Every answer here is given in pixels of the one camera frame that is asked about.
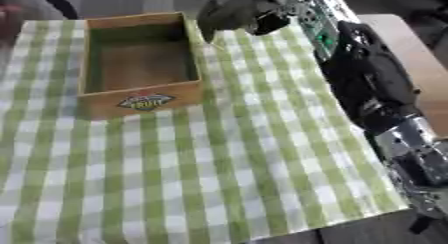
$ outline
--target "checkered cloth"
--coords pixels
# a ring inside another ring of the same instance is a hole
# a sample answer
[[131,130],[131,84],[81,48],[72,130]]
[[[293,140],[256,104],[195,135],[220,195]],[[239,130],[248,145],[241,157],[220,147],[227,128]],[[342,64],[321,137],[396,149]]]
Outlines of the checkered cloth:
[[84,28],[26,23],[2,77],[0,243],[238,243],[406,207],[299,26],[221,48],[190,26],[203,103],[94,122]]

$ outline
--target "open wooden box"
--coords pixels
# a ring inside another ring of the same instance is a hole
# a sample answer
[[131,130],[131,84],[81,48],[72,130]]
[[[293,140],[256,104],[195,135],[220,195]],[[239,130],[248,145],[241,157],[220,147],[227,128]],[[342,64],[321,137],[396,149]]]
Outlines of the open wooden box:
[[201,76],[182,13],[87,20],[78,99],[90,119],[198,103]]

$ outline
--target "box label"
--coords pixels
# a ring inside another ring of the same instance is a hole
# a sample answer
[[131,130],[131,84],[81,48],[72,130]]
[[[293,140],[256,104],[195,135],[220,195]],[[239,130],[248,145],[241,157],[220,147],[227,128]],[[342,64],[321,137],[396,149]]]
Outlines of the box label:
[[120,102],[118,107],[148,112],[167,104],[174,99],[175,97],[160,94],[150,96],[130,96]]

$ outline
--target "green stripe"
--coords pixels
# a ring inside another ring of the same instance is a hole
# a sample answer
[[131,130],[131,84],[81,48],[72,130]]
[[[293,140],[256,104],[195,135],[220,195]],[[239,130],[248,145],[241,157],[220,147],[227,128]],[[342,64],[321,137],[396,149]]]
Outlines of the green stripe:
[[[56,49],[53,69],[49,76],[49,86],[45,97],[55,97],[54,103],[59,104],[64,91],[64,83],[55,85],[51,82],[53,76],[61,74],[67,69],[70,57],[70,45],[72,42],[72,31],[74,22],[63,22],[61,37]],[[36,134],[36,141],[28,160],[24,186],[21,190],[20,207],[15,214],[13,227],[13,239],[16,242],[31,240],[33,238],[36,224],[37,208],[42,195],[42,189],[50,162],[51,148],[54,138],[54,128],[58,116],[57,106],[44,107],[41,115],[40,125]]]
[[[269,36],[264,40],[265,45],[268,48],[268,54],[272,58],[272,61],[274,62],[276,67],[278,69],[286,67],[289,73],[294,72],[294,69],[291,69],[289,67],[288,62],[275,46],[273,38]],[[304,55],[305,53],[304,51],[295,52],[295,55],[297,55],[298,57],[300,57],[300,55]],[[304,60],[302,60],[300,64],[300,68],[304,71],[313,71],[314,73],[315,71],[313,69],[313,66],[314,65],[312,64],[312,62]],[[283,85],[287,87],[287,90],[292,91],[297,89],[297,87],[294,87],[294,80],[289,74],[282,74],[281,71],[279,71],[279,73],[281,81]],[[325,92],[320,92],[320,90],[325,87],[324,82],[321,81],[320,83],[317,83],[318,84],[314,87],[316,93],[322,94],[322,96],[325,97],[329,96]],[[308,135],[311,146],[316,153],[317,158],[319,158],[319,164],[322,167],[323,173],[325,173],[325,175],[328,177],[328,181],[331,184],[331,187],[334,189],[334,194],[336,196],[338,205],[341,208],[342,213],[344,214],[344,217],[349,219],[362,216],[362,211],[353,198],[350,189],[348,188],[347,183],[344,179],[343,173],[338,168],[336,163],[334,163],[334,160],[331,157],[331,151],[328,148],[325,139],[318,131],[319,125],[317,124],[311,113],[308,110],[304,109],[307,107],[305,101],[302,97],[300,97],[300,95],[294,95],[293,92],[288,92],[288,98],[289,101],[291,101],[292,104],[295,105],[294,108],[296,111],[296,115],[301,125],[303,126],[303,129],[309,130],[306,132],[306,134]],[[318,222],[313,222],[313,227],[317,226],[317,223]],[[325,225],[325,221],[321,221],[320,223],[321,225]]]
[[251,121],[251,113],[244,103],[244,91],[238,83],[238,71],[235,69],[231,55],[227,50],[222,51],[220,57],[222,75],[229,87],[228,90],[233,101],[233,110],[237,116],[236,120],[240,128],[245,150],[247,151],[247,157],[266,211],[266,220],[270,233],[271,235],[285,233],[288,231],[286,214],[280,201],[280,194],[275,185],[275,179],[269,171],[268,158],[263,152],[259,136]]
[[123,242],[123,118],[106,125],[106,151],[103,207],[103,240]]
[[[296,41],[295,35],[288,28],[282,30],[281,34],[285,40],[288,40],[290,42]],[[312,86],[313,91],[316,94],[319,94],[321,101],[320,105],[323,106],[326,111],[335,111],[336,107],[333,105],[329,106],[329,104],[332,103],[327,102],[331,101],[330,94],[328,94],[328,92],[323,92],[325,91],[325,82],[323,78],[320,76],[311,75],[311,73],[316,73],[315,63],[306,57],[306,52],[302,49],[300,44],[294,43],[294,45],[290,45],[290,49],[295,52],[294,54],[296,54],[299,58],[300,65],[298,65],[298,67],[300,67],[300,69],[305,72],[304,76],[305,78],[307,78],[309,84],[314,84]],[[276,52],[278,54],[278,59],[281,60],[280,62],[288,65],[286,60],[281,56],[280,52]],[[294,86],[294,79],[291,76],[282,75],[282,82],[286,87],[288,87],[288,90],[297,90],[297,87]],[[319,160],[319,164],[322,168],[323,173],[328,178],[328,181],[331,184],[332,189],[334,190],[337,203],[341,208],[341,211],[344,214],[345,218],[348,220],[362,217],[362,210],[359,204],[356,202],[356,199],[352,196],[352,193],[347,186],[347,182],[344,179],[341,169],[339,169],[334,159],[332,158],[327,141],[325,141],[319,131],[319,124],[317,123],[317,119],[315,119],[315,117],[306,109],[307,104],[303,97],[294,96],[291,102],[295,105],[297,117],[300,119],[302,128],[306,132],[308,139],[310,140],[310,145]]]
[[[307,174],[301,163],[297,163],[300,159],[300,155],[294,142],[291,139],[290,131],[283,121],[278,101],[275,101],[272,88],[266,80],[266,74],[263,74],[265,70],[259,64],[257,60],[251,60],[251,58],[256,58],[257,55],[253,48],[250,46],[250,40],[246,35],[238,34],[238,40],[241,46],[244,46],[244,56],[246,58],[246,63],[248,64],[249,70],[253,74],[254,84],[257,93],[262,94],[261,101],[263,102],[263,108],[266,112],[266,116],[269,119],[270,127],[277,140],[277,145],[280,149],[281,155],[284,158],[286,165],[288,165],[289,176],[292,179],[292,183],[297,193],[306,193],[307,195],[298,195],[300,204],[305,207],[305,221],[309,226],[324,225],[326,220],[323,214],[322,205],[316,194],[313,192],[313,186],[309,181]],[[266,47],[266,51],[270,56],[276,70],[279,72],[278,75],[281,77],[282,68],[285,67],[286,62],[283,60],[279,51],[272,46],[272,38],[265,37],[263,42]],[[295,94],[292,92],[285,92],[288,95],[289,100],[293,100]]]
[[204,199],[196,166],[193,137],[186,109],[174,110],[173,122],[176,133],[176,149],[182,179],[183,200],[187,214],[190,243],[209,243]]
[[[190,33],[196,34],[192,36],[193,44],[200,44],[197,31]],[[221,114],[216,104],[216,94],[211,84],[210,77],[207,75],[207,63],[205,55],[201,48],[195,49],[198,56],[197,62],[202,72],[202,80],[204,83],[203,108],[204,116],[207,124],[207,132],[210,140],[210,148],[212,149],[214,166],[220,185],[223,204],[226,208],[226,217],[229,224],[229,233],[232,243],[240,243],[250,239],[248,222],[246,221],[243,200],[241,198],[240,188],[235,177],[232,166],[232,158],[229,150],[226,148],[226,137],[221,122]]]
[[[35,35],[29,45],[29,51],[24,59],[23,69],[20,73],[20,80],[17,85],[27,83],[27,79],[35,78],[37,71],[37,61],[30,60],[36,55],[41,55],[41,49],[45,42],[45,36],[48,33],[48,25],[44,22],[37,22]],[[28,101],[30,97],[30,88],[14,89],[13,101]],[[14,142],[19,124],[25,116],[27,103],[13,103],[11,109],[4,115],[3,129],[0,140],[0,193],[3,192],[6,177],[11,167],[11,159],[14,157]]]
[[[293,52],[297,54],[306,53],[303,50],[303,48],[299,45],[300,43],[297,40],[297,35],[292,33],[290,29],[285,28],[284,31],[282,31],[282,35],[283,37],[285,37],[285,39],[290,40],[294,44],[294,46],[291,46],[291,50]],[[308,68],[315,67],[315,65],[308,58],[301,57],[300,59],[301,59],[300,61],[301,65],[306,65]],[[313,81],[308,74],[306,74],[305,77],[308,81],[308,84],[311,87],[313,87],[313,89],[319,90],[323,88],[322,84]],[[318,96],[322,104],[325,105],[328,111],[336,112],[338,110],[336,103],[333,102],[324,103],[324,101],[329,101],[329,97],[327,97],[324,92],[316,92],[316,95]],[[380,210],[390,211],[391,208],[398,208],[397,205],[394,204],[394,202],[388,195],[384,195],[387,193],[385,184],[383,183],[383,181],[380,180],[379,175],[377,174],[371,163],[367,162],[366,156],[363,153],[363,149],[365,149],[366,147],[361,145],[360,141],[351,134],[350,130],[348,129],[349,126],[345,123],[346,121],[344,121],[344,119],[337,113],[327,118],[332,126],[338,126],[335,128],[335,130],[338,136],[340,137],[339,140],[342,142],[345,151],[350,154],[350,157],[354,161],[355,166],[358,172],[360,173],[361,177],[364,179],[364,181],[367,182],[369,188],[372,190],[375,202],[377,206],[380,208]],[[358,215],[358,213],[356,213],[353,214],[352,217],[348,217],[347,219],[355,217],[359,218],[361,216],[362,214]]]
[[141,116],[141,140],[145,193],[145,229],[149,243],[168,243],[163,203],[162,171],[159,161],[156,114]]
[[80,231],[84,181],[88,156],[90,122],[76,120],[70,142],[70,155],[67,165],[67,179],[61,216],[56,231],[58,239],[73,239]]

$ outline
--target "robotic arm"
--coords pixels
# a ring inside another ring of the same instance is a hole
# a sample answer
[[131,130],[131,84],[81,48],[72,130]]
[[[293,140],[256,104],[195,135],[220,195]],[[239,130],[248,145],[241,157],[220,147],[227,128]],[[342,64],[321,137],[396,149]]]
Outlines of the robotic arm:
[[448,218],[448,141],[416,107],[420,91],[387,45],[343,0],[210,1],[204,39],[245,28],[265,35],[298,21],[333,94],[362,128],[400,194],[425,218]]

